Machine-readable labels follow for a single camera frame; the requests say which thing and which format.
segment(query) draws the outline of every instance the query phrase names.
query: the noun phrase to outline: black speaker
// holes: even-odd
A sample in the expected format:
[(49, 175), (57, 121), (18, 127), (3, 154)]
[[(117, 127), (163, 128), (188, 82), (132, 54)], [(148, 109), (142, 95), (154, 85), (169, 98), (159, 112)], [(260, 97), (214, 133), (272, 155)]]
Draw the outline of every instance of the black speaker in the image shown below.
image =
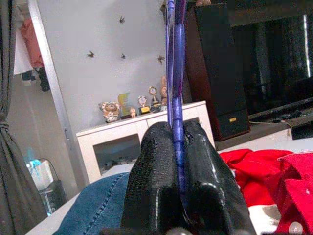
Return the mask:
[(186, 17), (186, 72), (193, 102), (206, 101), (214, 139), (250, 131), (226, 4), (192, 7)]

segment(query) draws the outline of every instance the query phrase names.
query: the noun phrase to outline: red fabric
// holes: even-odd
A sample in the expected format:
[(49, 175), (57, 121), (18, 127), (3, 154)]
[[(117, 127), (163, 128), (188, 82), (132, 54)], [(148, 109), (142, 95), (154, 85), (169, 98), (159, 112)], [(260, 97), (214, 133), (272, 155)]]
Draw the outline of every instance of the red fabric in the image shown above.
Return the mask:
[(30, 18), (24, 21), (24, 24), (20, 28), (21, 34), (25, 40), (27, 51), (30, 58), (30, 64), (32, 67), (43, 67), (43, 59), (39, 50), (37, 37), (35, 34), (33, 22)]
[(250, 149), (241, 149), (224, 152), (221, 157), (230, 169), (235, 170), (236, 181), (250, 207), (275, 204), (269, 194), (265, 179), (280, 173), (281, 164), (277, 159), (291, 153), (284, 150), (253, 152)]
[(281, 172), (266, 179), (281, 220), (277, 233), (286, 233), (297, 221), (305, 234), (313, 234), (313, 152), (290, 154), (280, 159)]

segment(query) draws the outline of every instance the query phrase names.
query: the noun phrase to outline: purple cable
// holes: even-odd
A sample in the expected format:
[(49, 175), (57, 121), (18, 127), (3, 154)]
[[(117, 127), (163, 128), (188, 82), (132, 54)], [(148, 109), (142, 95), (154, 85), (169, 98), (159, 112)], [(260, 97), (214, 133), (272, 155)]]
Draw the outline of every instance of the purple cable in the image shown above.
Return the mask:
[(187, 0), (168, 0), (166, 22), (167, 115), (168, 122), (173, 129), (179, 194), (184, 208), (186, 208), (186, 200), (181, 94), (185, 62), (185, 31), (183, 21), (186, 4)]

